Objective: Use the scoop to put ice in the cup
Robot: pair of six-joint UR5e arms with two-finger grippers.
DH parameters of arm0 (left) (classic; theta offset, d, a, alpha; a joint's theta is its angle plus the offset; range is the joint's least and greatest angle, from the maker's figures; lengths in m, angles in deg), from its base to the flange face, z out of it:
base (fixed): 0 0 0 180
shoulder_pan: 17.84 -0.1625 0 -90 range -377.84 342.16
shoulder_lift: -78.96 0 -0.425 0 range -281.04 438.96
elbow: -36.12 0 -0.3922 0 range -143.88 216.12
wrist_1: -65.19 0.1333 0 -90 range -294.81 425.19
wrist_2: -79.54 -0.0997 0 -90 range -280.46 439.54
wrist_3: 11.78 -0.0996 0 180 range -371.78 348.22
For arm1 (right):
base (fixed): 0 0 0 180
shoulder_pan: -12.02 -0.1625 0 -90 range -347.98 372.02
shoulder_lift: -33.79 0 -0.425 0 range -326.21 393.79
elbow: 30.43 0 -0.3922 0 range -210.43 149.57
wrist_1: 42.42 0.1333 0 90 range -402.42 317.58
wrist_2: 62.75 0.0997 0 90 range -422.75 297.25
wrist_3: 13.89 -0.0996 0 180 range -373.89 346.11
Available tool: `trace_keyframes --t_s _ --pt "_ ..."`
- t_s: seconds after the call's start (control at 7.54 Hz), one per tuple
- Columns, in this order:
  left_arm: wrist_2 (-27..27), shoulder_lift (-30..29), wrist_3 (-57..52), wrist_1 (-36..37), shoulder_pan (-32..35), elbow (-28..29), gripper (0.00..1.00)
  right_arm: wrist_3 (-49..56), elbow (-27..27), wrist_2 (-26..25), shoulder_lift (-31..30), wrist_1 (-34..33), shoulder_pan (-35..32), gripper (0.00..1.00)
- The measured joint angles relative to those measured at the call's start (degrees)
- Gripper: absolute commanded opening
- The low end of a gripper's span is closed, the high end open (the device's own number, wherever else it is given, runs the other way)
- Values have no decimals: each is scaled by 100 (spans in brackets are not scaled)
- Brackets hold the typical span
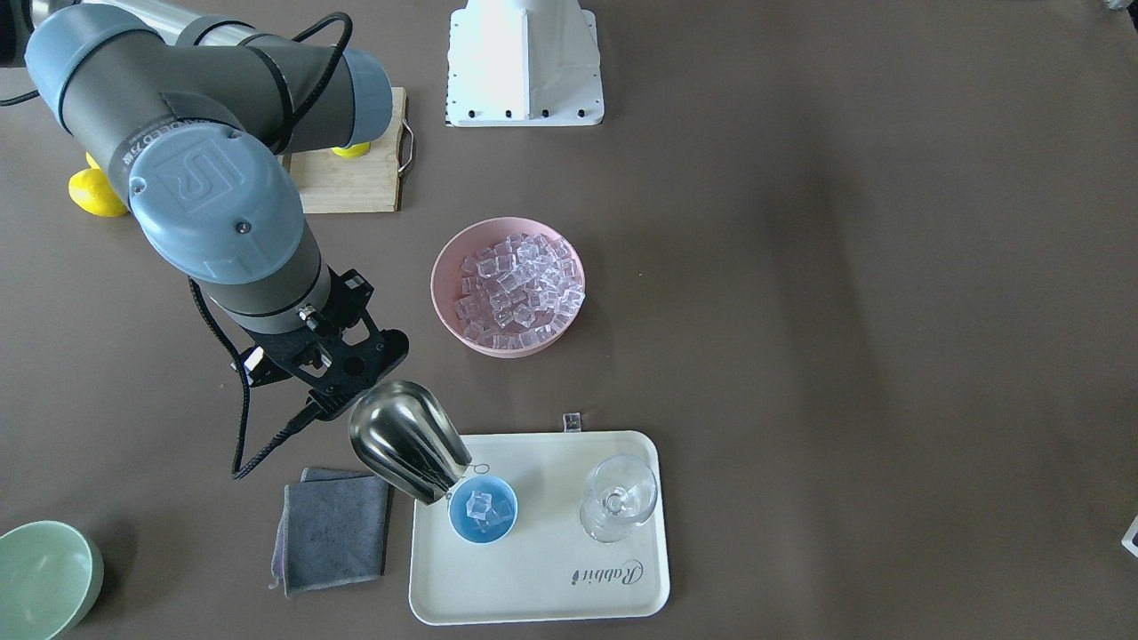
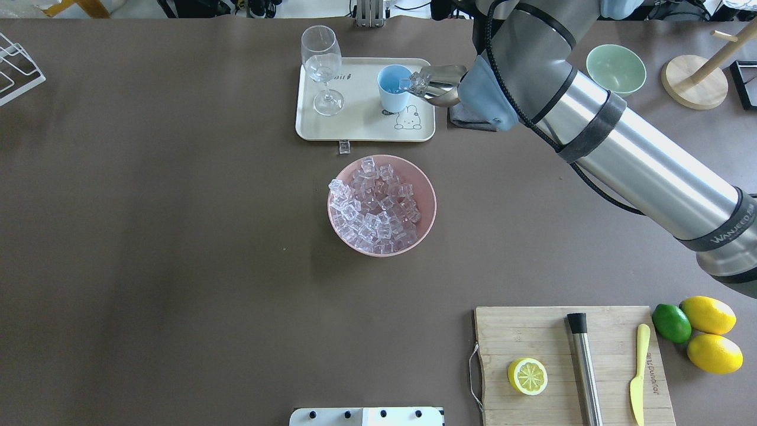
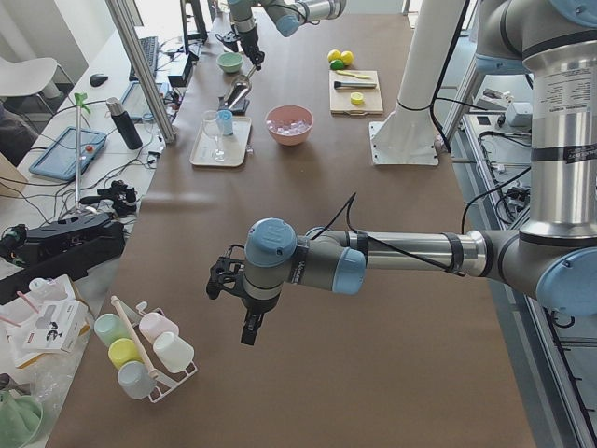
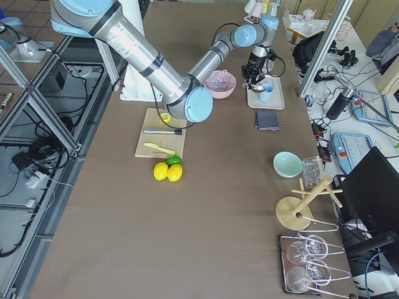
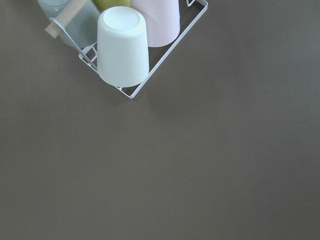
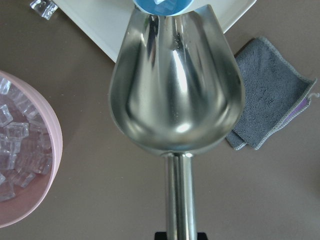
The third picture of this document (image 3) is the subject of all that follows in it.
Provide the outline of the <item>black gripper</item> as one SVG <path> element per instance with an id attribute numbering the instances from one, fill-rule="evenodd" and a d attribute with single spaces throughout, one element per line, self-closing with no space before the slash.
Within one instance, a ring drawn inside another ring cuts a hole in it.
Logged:
<path id="1" fill-rule="evenodd" d="M 225 254 L 220 256 L 210 268 L 206 294 L 210 300 L 216 300 L 219 294 L 225 291 L 242 300 L 247 314 L 243 322 L 241 343 L 254 345 L 265 311 L 257 304 L 257 298 L 252 296 L 243 284 L 244 262 L 232 256 L 235 248 L 244 249 L 244 246 L 230 245 Z"/>
<path id="2" fill-rule="evenodd" d="M 257 29 L 254 28 L 248 32 L 229 31 L 219 37 L 219 41 L 228 49 L 237 51 L 238 43 L 241 44 L 244 54 L 249 58 L 256 70 L 265 60 L 265 53 L 259 50 Z"/>

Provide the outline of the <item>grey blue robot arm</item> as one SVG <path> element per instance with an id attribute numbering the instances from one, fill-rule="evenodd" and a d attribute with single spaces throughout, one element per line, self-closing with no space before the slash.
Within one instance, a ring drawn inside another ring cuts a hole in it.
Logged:
<path id="1" fill-rule="evenodd" d="M 323 1 L 228 1 L 229 14 L 235 26 L 236 34 L 240 38 L 244 54 L 249 58 L 256 70 L 261 69 L 265 60 L 265 53 L 259 48 L 257 21 L 253 8 L 260 6 L 264 9 L 278 32 L 284 37 L 290 37 L 298 28 L 306 23 L 323 20 L 335 20 L 345 10 L 347 2 L 344 0 Z"/>
<path id="2" fill-rule="evenodd" d="M 438 164 L 423 131 L 433 124 L 445 134 L 434 107 L 469 4 L 441 2 L 423 1 L 396 110 L 370 133 L 376 164 Z M 479 13 L 479 72 L 533 74 L 530 167 L 471 199 L 461 234 L 357 230 L 348 222 L 354 195 L 306 235 L 261 219 L 218 258 L 206 286 L 212 300 L 221 291 L 241 299 L 242 343 L 255 343 L 284 283 L 355 294 L 366 268 L 489 277 L 550 310 L 596 315 L 596 1 L 481 1 Z M 521 228 L 464 232 L 473 203 L 524 177 L 530 217 Z M 329 230 L 345 208 L 349 230 Z"/>

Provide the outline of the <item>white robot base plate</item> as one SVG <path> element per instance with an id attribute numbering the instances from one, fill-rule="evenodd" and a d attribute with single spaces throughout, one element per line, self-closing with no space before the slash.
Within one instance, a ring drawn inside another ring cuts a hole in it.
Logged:
<path id="1" fill-rule="evenodd" d="M 368 125 L 374 165 L 429 165 L 439 163 L 435 141 L 437 131 L 429 119 L 422 122 L 389 117 Z"/>

